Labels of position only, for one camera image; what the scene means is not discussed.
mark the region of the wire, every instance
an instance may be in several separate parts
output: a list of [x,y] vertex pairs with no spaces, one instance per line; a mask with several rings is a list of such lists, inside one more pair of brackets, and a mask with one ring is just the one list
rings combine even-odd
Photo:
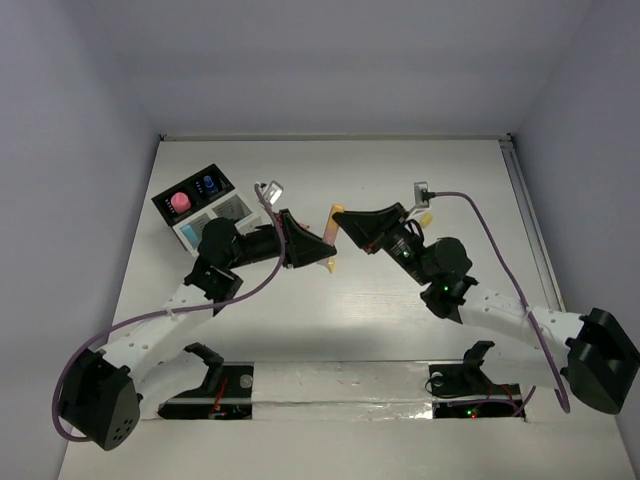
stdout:
[[536,393],[536,387],[531,387],[531,390],[529,390],[529,393],[527,394],[525,399],[522,401],[522,405],[520,405],[518,409],[515,412],[513,412],[513,415],[511,415],[512,417],[520,416],[520,414],[524,410],[524,407],[526,407],[529,404],[529,401],[533,397],[534,393]]
[[496,257],[498,258],[498,261],[500,262],[500,265],[502,266],[502,269],[504,270],[504,272],[509,277],[509,280],[511,280],[511,283],[513,284],[513,287],[516,289],[516,292],[518,293],[518,296],[520,297],[520,302],[522,303],[522,306],[524,307],[525,311],[527,312],[527,319],[529,320],[529,323],[533,327],[533,330],[534,330],[536,336],[538,337],[538,341],[540,342],[540,346],[542,347],[542,351],[544,352],[544,356],[547,359],[547,363],[549,363],[549,367],[551,368],[551,373],[553,374],[553,377],[554,377],[554,379],[555,379],[555,381],[556,381],[556,383],[558,385],[558,388],[555,390],[556,398],[558,399],[558,403],[560,404],[560,407],[562,408],[562,410],[565,413],[571,412],[571,405],[569,404],[569,395],[567,394],[567,389],[564,386],[564,382],[562,381],[562,377],[560,376],[560,372],[558,371],[558,367],[556,366],[556,363],[553,360],[553,355],[551,354],[551,350],[549,350],[549,346],[547,345],[547,341],[544,339],[544,335],[542,333],[542,330],[540,329],[540,325],[538,325],[538,321],[536,320],[535,315],[533,314],[533,312],[530,309],[529,302],[527,301],[527,298],[524,295],[524,291],[522,290],[522,287],[520,287],[520,284],[518,283],[518,280],[516,280],[515,275],[513,274],[513,272],[511,271],[511,269],[507,265],[507,262],[504,260],[504,257],[502,256],[502,253],[500,253],[500,249],[498,248],[498,244],[496,243],[495,238],[493,238],[493,234],[491,233],[491,230],[489,229],[489,225],[487,225],[487,222],[484,219],[482,213],[480,212],[480,209],[478,208],[476,203],[473,201],[473,199],[469,195],[467,195],[466,193],[462,193],[462,192],[435,192],[434,196],[435,197],[459,197],[459,198],[465,199],[469,203],[469,205],[471,205],[471,208],[473,209],[473,211],[475,212],[476,216],[478,217],[478,220],[480,221],[480,223],[482,225],[482,228],[484,229],[484,232],[487,235],[487,238],[489,239],[489,242],[491,243],[491,247],[493,248],[493,251],[495,252]]
[[218,410],[220,410],[220,399],[222,398],[222,396],[224,395],[224,390],[225,388],[227,388],[227,383],[229,382],[228,378],[225,378],[222,383],[220,384],[220,391],[218,391],[215,399],[213,400],[213,407],[211,407],[211,411],[209,413],[217,413]]
[[518,408],[518,405],[516,405],[516,403],[513,400],[507,400],[505,398],[493,398],[493,389],[490,388],[489,389],[489,395],[487,395],[487,398],[485,398],[484,400],[480,400],[478,401],[477,399],[475,400],[459,400],[456,402],[448,402],[447,406],[448,407],[458,407],[458,406],[462,406],[462,405],[475,405],[473,408],[478,408],[482,405],[484,405],[485,403],[506,403],[507,405],[511,405],[512,407],[514,407],[514,410]]
[[509,400],[513,402],[513,410],[517,410],[518,407],[516,406],[516,402],[514,402],[513,400],[513,395],[511,394],[511,390],[509,390],[509,387],[507,387],[506,385],[500,385],[500,387],[506,392],[507,395],[509,395]]
[[[247,298],[252,297],[256,293],[260,292],[264,287],[266,287],[269,283],[271,283],[271,281],[275,278],[276,274],[278,273],[278,271],[280,270],[280,268],[284,264],[284,260],[285,260],[284,232],[282,231],[282,226],[280,225],[280,222],[278,222],[278,219],[276,218],[275,213],[273,213],[273,210],[271,209],[271,204],[269,204],[269,202],[267,202],[265,200],[264,196],[262,195],[262,192],[260,191],[260,184],[256,183],[254,185],[253,189],[254,189],[256,195],[258,196],[258,201],[264,207],[265,211],[267,212],[267,215],[269,215],[269,218],[271,219],[271,222],[273,222],[273,226],[275,227],[276,233],[278,235],[278,240],[280,241],[280,256],[278,258],[277,263],[273,267],[273,270],[271,271],[269,276],[267,278],[265,278],[262,281],[262,283],[260,283],[260,285],[258,285],[253,290],[251,290],[251,291],[249,291],[249,292],[247,292],[247,293],[245,293],[243,295],[240,295],[238,297],[232,298],[230,300],[225,300],[223,302],[218,302],[218,303],[213,303],[213,304],[207,303],[205,305],[196,305],[196,306],[190,306],[190,307],[174,308],[172,310],[172,313],[198,312],[198,311],[201,311],[201,310],[209,310],[209,309],[213,309],[213,308],[222,308],[222,307],[226,307],[228,305],[233,305],[234,303],[242,302],[243,300],[246,300]],[[123,322],[117,323],[116,325],[112,325],[112,326],[110,326],[108,328],[105,328],[101,332],[96,333],[93,337],[91,337],[89,340],[84,342],[78,348],[78,350],[76,350],[73,353],[73,355],[71,355],[71,358],[69,358],[69,360],[65,364],[64,368],[62,369],[62,372],[60,373],[60,377],[58,378],[58,381],[56,382],[56,386],[55,386],[55,389],[53,391],[53,398],[52,398],[52,401],[51,401],[51,417],[52,417],[52,420],[53,420],[53,426],[55,427],[56,431],[58,432],[58,434],[62,438],[66,439],[66,440],[69,440],[70,442],[88,442],[88,441],[90,441],[90,439],[87,438],[87,437],[77,437],[75,435],[71,435],[69,432],[67,432],[64,429],[64,427],[62,426],[62,422],[60,421],[60,394],[62,393],[62,386],[64,384],[65,378],[67,377],[67,374],[69,373],[69,370],[71,370],[71,367],[73,366],[75,361],[78,359],[78,357],[80,357],[82,352],[84,352],[87,348],[91,347],[92,345],[94,345],[98,341],[103,340],[104,338],[108,337],[111,333],[115,332],[116,330],[119,330],[119,329],[121,329],[123,327],[126,327],[128,325],[132,325],[134,323],[141,322],[143,320],[150,320],[152,318],[164,317],[166,315],[167,315],[167,311],[166,310],[157,310],[155,312],[144,313],[142,315],[138,315],[137,317],[133,317],[133,318],[130,318],[128,320],[124,320]]]

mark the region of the white wall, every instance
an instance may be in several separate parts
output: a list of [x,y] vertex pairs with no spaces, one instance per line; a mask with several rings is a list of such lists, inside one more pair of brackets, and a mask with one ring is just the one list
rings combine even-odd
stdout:
[[82,0],[0,7],[0,477],[56,478],[69,354],[110,323],[156,135]]
[[[568,305],[610,310],[640,345],[640,2],[597,0],[518,130]],[[619,425],[640,472],[640,379]]]
[[93,0],[163,133],[504,133],[589,0]]

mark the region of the blue knob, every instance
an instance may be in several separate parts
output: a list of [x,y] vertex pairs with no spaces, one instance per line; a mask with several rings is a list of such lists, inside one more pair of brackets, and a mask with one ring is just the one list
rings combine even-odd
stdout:
[[209,175],[204,177],[204,188],[206,188],[208,192],[215,192],[217,190],[216,184],[213,183],[213,179]]

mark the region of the robotic arm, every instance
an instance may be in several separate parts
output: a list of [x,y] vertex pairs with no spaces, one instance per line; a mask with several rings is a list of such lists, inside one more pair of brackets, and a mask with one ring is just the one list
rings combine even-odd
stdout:
[[[283,266],[299,268],[336,254],[332,245],[301,227],[288,210],[273,218],[278,228],[264,225],[247,235],[241,235],[232,220],[211,220],[203,230],[192,272],[165,305],[166,315],[153,315],[160,318],[141,323],[96,352],[83,350],[72,363],[58,402],[60,417],[111,450],[131,434],[141,412],[147,418],[155,413],[158,399],[166,401],[201,385],[218,388],[223,359],[199,343],[185,347],[184,337],[221,308],[189,306],[206,300],[224,304],[234,298],[242,285],[232,271],[236,267],[280,255]],[[201,368],[186,368],[193,363]],[[172,381],[154,381],[156,377]]]
[[[428,205],[434,195],[426,190],[422,194]],[[493,330],[540,348],[538,334],[529,322],[529,309],[522,301],[494,292],[468,276],[472,263],[458,239],[441,238],[424,246],[422,230],[419,225],[416,228],[412,217],[413,211],[406,211],[399,203],[374,212],[333,215],[359,248],[368,254],[384,250],[418,284],[429,284],[420,297],[437,317]],[[560,381],[586,405],[604,413],[620,412],[640,366],[640,354],[613,315],[597,308],[589,315],[539,307],[531,311],[563,377]],[[493,346],[493,342],[478,342],[461,364],[430,365],[432,393],[446,397],[486,391],[493,383],[480,366]],[[548,365],[540,366],[525,378],[518,369],[516,378],[507,373],[496,383],[527,381],[556,387]]]

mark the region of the control box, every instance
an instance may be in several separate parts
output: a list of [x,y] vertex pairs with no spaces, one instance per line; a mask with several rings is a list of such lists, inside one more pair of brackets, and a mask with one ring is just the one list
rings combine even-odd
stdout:
[[194,257],[204,226],[214,218],[234,220],[241,234],[263,224],[246,198],[215,165],[175,184],[151,199],[184,248]]

